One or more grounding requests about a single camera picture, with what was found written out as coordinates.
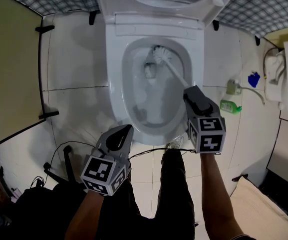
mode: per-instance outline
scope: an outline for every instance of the toilet brush handle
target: toilet brush handle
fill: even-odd
[[[170,71],[179,79],[179,81],[182,83],[182,85],[184,86],[185,89],[190,87],[187,84],[187,82],[183,79],[183,77],[178,73],[178,71],[175,69],[175,67],[167,59],[164,59],[163,61],[167,64]]]

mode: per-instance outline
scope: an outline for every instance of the forearm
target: forearm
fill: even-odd
[[[243,232],[238,226],[215,156],[202,154],[202,208],[211,240],[229,240]]]

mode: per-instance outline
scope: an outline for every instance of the black chair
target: black chair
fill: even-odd
[[[84,190],[86,189],[86,186],[84,183],[79,183],[76,181],[75,176],[74,176],[74,172],[73,172],[73,168],[72,165],[70,163],[70,159],[69,159],[69,153],[72,152],[72,147],[70,145],[67,145],[64,150],[64,160],[65,160],[65,166],[66,166],[66,172],[67,172],[67,177],[68,177],[68,181],[65,180],[64,178],[61,178],[60,176],[57,176],[56,174],[50,172],[50,164],[48,162],[46,162],[44,164],[44,172],[50,176],[52,179],[54,179],[55,181],[57,181],[58,183],[75,183],[78,184],[79,187]]]

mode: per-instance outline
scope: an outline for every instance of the black pants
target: black pants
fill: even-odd
[[[162,159],[161,188],[155,218],[140,215],[130,177],[114,196],[107,196],[100,213],[98,238],[193,240],[194,204],[179,150],[168,150]]]

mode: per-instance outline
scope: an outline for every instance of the toilet brush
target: toilet brush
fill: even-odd
[[[182,83],[184,88],[190,87],[187,82],[183,79],[183,77],[178,73],[178,71],[175,69],[175,67],[169,62],[171,59],[171,53],[168,49],[166,49],[163,46],[155,46],[153,48],[153,57],[156,62],[156,64],[163,64],[165,63],[170,71],[179,79],[179,81]]]

